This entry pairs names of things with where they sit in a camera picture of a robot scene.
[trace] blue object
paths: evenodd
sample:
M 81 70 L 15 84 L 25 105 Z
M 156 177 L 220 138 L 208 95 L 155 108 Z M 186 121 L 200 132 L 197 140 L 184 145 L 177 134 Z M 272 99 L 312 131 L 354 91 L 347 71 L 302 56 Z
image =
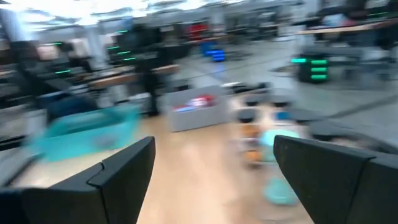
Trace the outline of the blue object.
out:
M 274 141 L 277 135 L 283 135 L 293 138 L 299 138 L 300 136 L 293 132 L 284 129 L 275 129 L 265 132 L 260 138 L 260 142 L 265 146 L 264 158 L 266 162 L 273 162 L 272 166 L 276 166 L 276 158 L 274 155 Z M 273 204 L 276 205 L 294 205 L 298 202 L 297 196 L 290 187 L 289 183 L 283 177 L 274 177 L 270 180 L 269 185 L 264 188 L 264 197 Z
M 223 62 L 225 61 L 225 53 L 224 50 L 212 50 L 210 52 L 214 62 Z
M 202 42 L 200 44 L 200 49 L 201 49 L 201 53 L 204 57 L 210 57 L 212 50 L 213 50 L 213 46 L 215 46 L 216 43 L 213 41 L 205 41 Z
M 195 109 L 196 108 L 193 107 L 193 106 L 186 106 L 186 107 L 183 107 L 183 108 L 176 109 L 175 112 L 181 113 L 181 112 L 193 111 Z
M 275 119 L 278 121 L 287 121 L 290 120 L 290 114 L 286 111 L 276 112 Z
M 266 131 L 262 134 L 260 138 L 260 143 L 265 146 L 264 150 L 264 158 L 263 160 L 265 162 L 275 162 L 275 155 L 274 155 L 274 140 L 275 136 L 277 135 L 283 135 L 283 136 L 288 136 L 288 137 L 294 137 L 294 138 L 299 138 L 300 136 L 293 132 L 293 131 L 288 131 L 288 130 L 283 130 L 283 129 L 274 129 L 274 130 L 269 130 Z
M 284 179 L 271 179 L 271 184 L 264 189 L 263 195 L 275 205 L 295 205 L 298 202 L 293 189 Z
M 113 110 L 120 117 L 112 117 Z M 133 105 L 119 105 L 56 119 L 47 130 L 28 140 L 29 149 L 48 161 L 71 159 L 108 149 L 120 149 L 138 132 L 139 111 Z
M 343 14 L 336 14 L 332 16 L 325 16 L 322 20 L 322 24 L 328 27 L 340 27 L 343 26 L 346 20 Z

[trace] table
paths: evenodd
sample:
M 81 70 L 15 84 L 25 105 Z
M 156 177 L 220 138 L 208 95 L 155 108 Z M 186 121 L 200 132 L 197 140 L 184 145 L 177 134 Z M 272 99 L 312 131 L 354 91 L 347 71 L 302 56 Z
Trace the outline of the table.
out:
M 356 59 L 356 68 L 355 68 L 355 73 L 361 74 L 360 75 L 360 81 L 357 82 L 359 85 L 362 87 L 369 87 L 372 85 L 372 83 L 375 82 L 375 77 L 374 73 L 375 70 L 377 70 L 377 66 L 375 66 L 374 62 L 368 63 L 367 57 L 369 55 L 372 55 L 371 49 L 367 47 L 374 47 L 376 45 L 376 40 L 379 38 L 379 35 L 376 33 L 376 30 L 389 27 L 389 26 L 394 26 L 398 24 L 398 19 L 388 19 L 385 21 L 375 21 L 375 22 L 370 22 L 368 24 L 358 24 L 355 26 L 345 26 L 345 27 L 321 27 L 318 29 L 309 29 L 309 30 L 302 30 L 298 32 L 297 34 L 299 35 L 315 35 L 315 34 L 349 34 L 356 32 L 356 35 L 354 36 L 354 41 L 356 44 L 356 48 L 361 48 L 363 49 L 363 53 L 357 57 Z M 383 67 L 390 68 L 390 64 L 382 64 Z
M 159 68 L 154 68 L 153 71 L 160 75 L 175 73 L 179 70 L 179 65 L 166 65 Z M 133 82 L 137 80 L 136 73 L 132 72 L 130 74 L 123 74 L 128 71 L 128 67 L 120 67 L 114 68 L 111 71 L 107 71 L 101 78 L 96 78 L 94 81 L 89 81 L 88 85 L 92 88 L 107 88 L 114 85 L 122 85 L 128 82 Z

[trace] green light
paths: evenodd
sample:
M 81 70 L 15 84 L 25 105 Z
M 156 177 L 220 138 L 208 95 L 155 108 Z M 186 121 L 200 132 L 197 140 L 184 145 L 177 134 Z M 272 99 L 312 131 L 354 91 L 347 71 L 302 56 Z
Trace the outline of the green light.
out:
M 324 80 L 327 78 L 327 75 L 311 75 L 311 79 L 314 80 Z
M 387 14 L 386 12 L 379 12 L 379 13 L 374 13 L 374 14 L 369 14 L 368 16 L 378 16 L 378 15 L 383 15 Z
M 119 52 L 118 54 L 128 54 L 130 52 Z
M 311 68 L 311 72 L 325 72 L 327 68 Z
M 307 59 L 305 58 L 294 58 L 292 59 L 292 63 L 305 63 Z
M 65 71 L 61 71 L 61 72 L 55 72 L 55 74 L 61 74 L 61 73 L 67 73 L 70 72 L 70 70 L 65 70 Z
M 53 46 L 53 45 L 61 45 L 61 42 L 56 42 L 56 43 L 51 43 L 51 44 L 46 44 L 47 46 Z
M 312 60 L 311 61 L 311 64 L 313 64 L 313 65 L 325 65 L 327 63 L 328 63 L 327 60 Z

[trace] wooden floor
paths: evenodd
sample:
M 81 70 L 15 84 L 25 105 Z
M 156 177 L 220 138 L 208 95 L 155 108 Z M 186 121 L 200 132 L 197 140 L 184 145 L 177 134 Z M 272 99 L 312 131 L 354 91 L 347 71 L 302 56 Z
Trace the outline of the wooden floor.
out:
M 171 133 L 163 117 L 143 121 L 141 134 L 155 136 L 157 155 L 139 224 L 256 223 L 247 220 L 236 166 L 226 159 L 233 153 L 230 125 Z M 40 162 L 14 186 L 49 187 L 115 152 Z

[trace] floor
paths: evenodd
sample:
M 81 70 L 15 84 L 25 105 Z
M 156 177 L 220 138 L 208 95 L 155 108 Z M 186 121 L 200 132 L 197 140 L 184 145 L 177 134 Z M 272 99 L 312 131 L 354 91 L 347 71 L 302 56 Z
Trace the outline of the floor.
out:
M 295 42 L 260 42 L 244 46 L 251 54 L 238 62 L 213 63 L 208 58 L 192 55 L 183 59 L 181 71 L 174 79 L 187 78 L 195 87 L 223 82 L 271 82 L 275 91 L 289 94 L 299 107 L 328 116 L 344 110 L 394 96 L 398 88 L 359 91 L 337 85 L 298 84 L 289 74 L 271 72 L 287 65 L 295 52 Z M 358 115 L 336 118 L 354 129 L 378 130 L 395 135 L 395 111 L 398 106 L 378 107 Z M 257 223 L 248 211 L 247 201 L 236 183 L 236 164 L 227 160 L 231 154 L 230 124 L 193 131 L 170 133 L 164 117 L 145 119 L 135 138 L 152 135 L 156 138 L 157 157 L 139 224 L 240 224 Z M 76 159 L 39 162 L 14 185 L 48 187 L 80 170 L 109 157 L 116 151 L 102 152 Z

